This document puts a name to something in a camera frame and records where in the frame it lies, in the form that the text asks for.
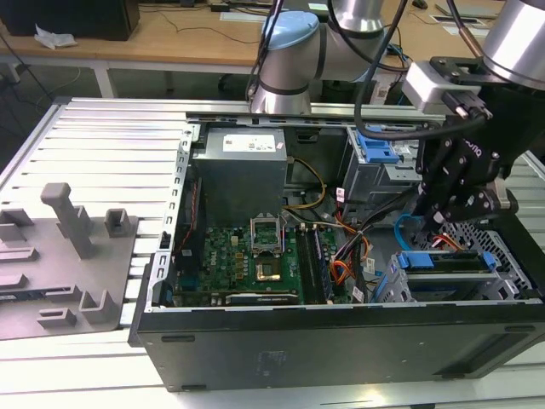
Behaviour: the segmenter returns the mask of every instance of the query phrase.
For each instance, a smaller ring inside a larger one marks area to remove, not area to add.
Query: green circuit board
[[[252,254],[250,227],[247,228],[209,228],[204,241],[204,262],[198,274],[193,293],[185,291],[183,279],[180,278],[177,293],[184,293],[184,302],[191,305],[205,306],[208,296],[214,292],[258,292],[289,293],[299,298],[304,304],[301,274],[299,270],[297,245],[294,228],[286,228],[281,238],[283,252],[278,257],[267,253]],[[329,263],[329,258],[336,252],[336,237],[330,229],[319,231],[320,243]],[[274,227],[262,227],[256,230],[257,244],[273,244],[278,242]],[[275,264],[278,275],[263,276],[258,274],[263,260]],[[335,288],[333,303],[349,302],[344,287]]]
[[[237,237],[233,245],[232,237]],[[260,232],[259,242],[269,244],[276,234]],[[210,228],[204,244],[204,265],[198,291],[284,291],[301,294],[295,231],[286,232],[284,254],[279,257],[280,280],[259,281],[251,252],[250,228]]]

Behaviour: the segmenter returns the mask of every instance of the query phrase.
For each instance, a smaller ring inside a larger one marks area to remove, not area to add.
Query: computer tower
[[[14,36],[33,36],[36,27],[57,34],[128,40],[138,25],[137,0],[3,0],[0,19]]]

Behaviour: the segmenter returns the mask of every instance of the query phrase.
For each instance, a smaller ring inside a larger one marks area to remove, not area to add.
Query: aluminum profile table
[[[0,343],[0,407],[149,408],[437,408],[545,407],[545,343],[478,380],[383,383],[323,388],[254,389],[171,394],[143,348],[126,343],[143,266],[158,240],[178,132],[185,111],[246,112],[238,102],[85,100],[53,105],[0,176],[0,208],[24,206],[29,216],[52,216],[39,192],[67,181],[73,201],[90,216],[124,207],[140,218],[120,330]],[[314,112],[350,112],[315,105]],[[370,107],[408,118],[406,107]],[[545,171],[527,153],[508,186],[519,219],[545,249]]]

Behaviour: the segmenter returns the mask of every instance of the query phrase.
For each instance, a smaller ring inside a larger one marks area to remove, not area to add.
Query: motherboard
[[[344,287],[333,288],[331,281],[337,246],[330,228],[252,227],[206,230],[202,267],[197,274],[178,273],[176,306],[350,301]],[[278,251],[260,251],[277,243]]]

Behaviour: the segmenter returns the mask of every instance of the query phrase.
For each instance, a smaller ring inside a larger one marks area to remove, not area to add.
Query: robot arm
[[[482,59],[434,57],[411,66],[403,91],[424,112],[460,120],[471,106],[487,113],[465,135],[422,141],[422,184],[414,213],[426,229],[516,212],[505,188],[516,158],[545,130],[545,2],[508,0]]]
[[[353,42],[374,55],[384,37],[382,0],[337,0],[333,4],[339,24]],[[318,24],[314,14],[284,12],[275,25],[250,109],[255,113],[308,115],[312,79],[358,81],[368,67],[332,25]]]
[[[344,33],[371,55],[383,43],[381,5],[381,0],[335,5]],[[545,130],[545,1],[507,0],[482,49],[467,28],[460,33],[478,58],[419,61],[403,87],[417,109],[447,116],[433,139],[420,138],[422,183],[414,213],[424,216],[426,229],[517,211],[504,180],[515,159]],[[323,25],[305,41],[270,49],[251,111],[309,114],[310,79],[354,81],[367,67],[338,32]],[[469,118],[482,126],[464,128]]]

